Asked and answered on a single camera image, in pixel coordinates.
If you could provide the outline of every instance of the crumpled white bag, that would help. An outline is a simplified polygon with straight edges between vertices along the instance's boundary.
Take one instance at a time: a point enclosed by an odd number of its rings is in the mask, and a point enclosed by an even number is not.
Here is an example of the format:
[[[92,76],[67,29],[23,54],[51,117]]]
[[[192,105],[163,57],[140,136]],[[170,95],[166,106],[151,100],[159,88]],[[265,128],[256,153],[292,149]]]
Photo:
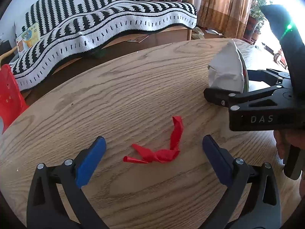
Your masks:
[[[242,71],[243,64],[245,67],[245,61],[235,42],[231,39],[228,44],[215,55],[208,65],[209,86],[211,88],[226,89],[242,93],[245,85],[245,78]]]

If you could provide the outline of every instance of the human hand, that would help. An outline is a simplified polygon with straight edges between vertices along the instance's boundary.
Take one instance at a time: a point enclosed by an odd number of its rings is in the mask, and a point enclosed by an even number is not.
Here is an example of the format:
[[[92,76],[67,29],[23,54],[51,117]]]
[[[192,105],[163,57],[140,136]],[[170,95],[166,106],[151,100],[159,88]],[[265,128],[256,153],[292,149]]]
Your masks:
[[[276,148],[278,149],[280,159],[285,157],[286,144],[305,150],[305,131],[303,130],[274,130],[273,135],[276,140]],[[299,192],[301,197],[305,196],[305,170],[302,171]]]

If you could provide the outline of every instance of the curtain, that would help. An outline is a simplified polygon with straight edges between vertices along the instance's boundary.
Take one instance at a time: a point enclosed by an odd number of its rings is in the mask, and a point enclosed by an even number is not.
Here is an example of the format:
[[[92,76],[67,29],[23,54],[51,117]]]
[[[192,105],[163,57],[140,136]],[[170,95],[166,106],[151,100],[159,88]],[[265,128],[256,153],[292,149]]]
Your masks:
[[[252,0],[202,0],[197,24],[242,39]]]

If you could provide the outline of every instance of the sofa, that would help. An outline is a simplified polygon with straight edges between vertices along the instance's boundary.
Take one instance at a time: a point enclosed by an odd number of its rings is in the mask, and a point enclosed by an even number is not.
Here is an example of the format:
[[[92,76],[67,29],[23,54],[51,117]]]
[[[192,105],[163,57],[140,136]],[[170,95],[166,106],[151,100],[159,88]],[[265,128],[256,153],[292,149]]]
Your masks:
[[[16,35],[38,23],[40,41],[10,66],[20,91],[39,84],[60,66],[122,36],[196,26],[188,2],[153,0],[38,0],[15,21]]]

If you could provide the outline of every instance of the red plastic chair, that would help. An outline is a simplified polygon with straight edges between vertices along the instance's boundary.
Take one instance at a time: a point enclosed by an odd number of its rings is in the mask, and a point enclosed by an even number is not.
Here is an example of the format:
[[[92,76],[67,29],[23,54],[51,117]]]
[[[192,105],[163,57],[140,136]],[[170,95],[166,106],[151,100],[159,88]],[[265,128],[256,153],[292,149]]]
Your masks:
[[[0,70],[0,117],[3,120],[3,131],[28,108],[20,94],[18,84],[8,64]]]

